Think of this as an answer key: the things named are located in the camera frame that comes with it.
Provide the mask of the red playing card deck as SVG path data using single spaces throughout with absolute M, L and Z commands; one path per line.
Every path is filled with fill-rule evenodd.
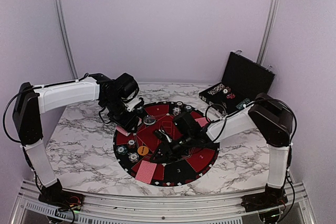
M 125 129 L 123 129 L 122 127 L 116 126 L 115 130 L 117 132 L 119 132 L 120 134 L 124 135 L 124 136 L 129 136 L 130 133 L 127 132 Z

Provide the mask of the clear round dealer button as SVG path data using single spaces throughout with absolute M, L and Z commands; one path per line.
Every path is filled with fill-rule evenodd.
M 155 119 L 154 116 L 147 115 L 143 118 L 143 123 L 145 125 L 153 125 L 153 124 L 155 124 L 155 122 L 156 122 L 156 119 Z

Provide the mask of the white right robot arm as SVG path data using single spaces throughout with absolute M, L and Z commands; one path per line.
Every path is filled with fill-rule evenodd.
M 173 162 L 188 148 L 202 148 L 241 132 L 257 129 L 269 146 L 267 185 L 270 188 L 260 195 L 260 203 L 271 207 L 280 199 L 279 188 L 285 183 L 291 162 L 291 142 L 297 128 L 294 112 L 284 102 L 261 93 L 243 109 L 208 121 L 204 126 L 188 112 L 176 116 L 173 124 L 182 136 L 173 140 L 163 130 L 155 130 L 154 135 L 161 143 L 153 152 L 150 162 Z

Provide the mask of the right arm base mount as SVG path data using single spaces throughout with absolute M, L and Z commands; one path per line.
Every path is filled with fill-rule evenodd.
M 285 205 L 288 202 L 284 190 L 285 182 L 284 180 L 281 186 L 267 183 L 263 192 L 242 196 L 241 206 L 244 207 L 246 212 L 252 212 Z

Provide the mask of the white blue chip pile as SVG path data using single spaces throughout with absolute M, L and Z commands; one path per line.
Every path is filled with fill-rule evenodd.
M 139 161 L 138 153 L 129 153 L 128 155 L 130 162 L 137 163 Z
M 174 107 L 173 108 L 173 115 L 178 116 L 181 113 L 181 108 L 180 107 Z

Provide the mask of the orange round blind button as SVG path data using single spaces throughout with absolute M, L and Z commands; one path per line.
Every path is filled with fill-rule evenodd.
M 147 146 L 140 146 L 137 150 L 138 154 L 141 156 L 146 156 L 149 153 L 149 148 Z

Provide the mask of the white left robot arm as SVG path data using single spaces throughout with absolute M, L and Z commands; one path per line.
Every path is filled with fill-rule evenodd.
M 128 73 L 111 79 L 102 73 L 86 73 L 82 78 L 32 85 L 23 83 L 9 105 L 13 104 L 12 120 L 27 162 L 41 184 L 47 187 L 45 196 L 54 205 L 66 202 L 66 193 L 59 182 L 46 153 L 41 118 L 50 111 L 82 102 L 97 101 L 101 111 L 107 111 L 108 123 L 114 123 L 127 133 L 140 124 L 137 108 L 144 103 L 138 96 L 136 80 Z

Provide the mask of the blue green chip pile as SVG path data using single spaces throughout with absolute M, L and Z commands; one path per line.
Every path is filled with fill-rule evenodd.
M 117 147 L 116 152 L 118 155 L 125 155 L 128 153 L 128 150 L 127 150 L 127 147 L 125 147 L 124 145 L 121 145 Z
M 192 111 L 192 107 L 190 105 L 186 105 L 185 106 L 185 111 L 186 112 L 191 112 Z

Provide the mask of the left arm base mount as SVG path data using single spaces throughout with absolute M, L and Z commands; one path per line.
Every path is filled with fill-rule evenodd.
M 41 186 L 38 200 L 65 210 L 80 210 L 84 195 L 63 190 L 59 180 L 49 187 Z

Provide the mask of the dealt red card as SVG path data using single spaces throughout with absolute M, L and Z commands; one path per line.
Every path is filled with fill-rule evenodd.
M 150 184 L 156 170 L 156 163 L 151 163 L 148 161 L 142 161 L 135 179 L 146 184 Z
M 204 127 L 208 124 L 208 121 L 205 117 L 203 118 L 197 118 L 195 119 L 195 121 L 201 126 L 201 127 Z

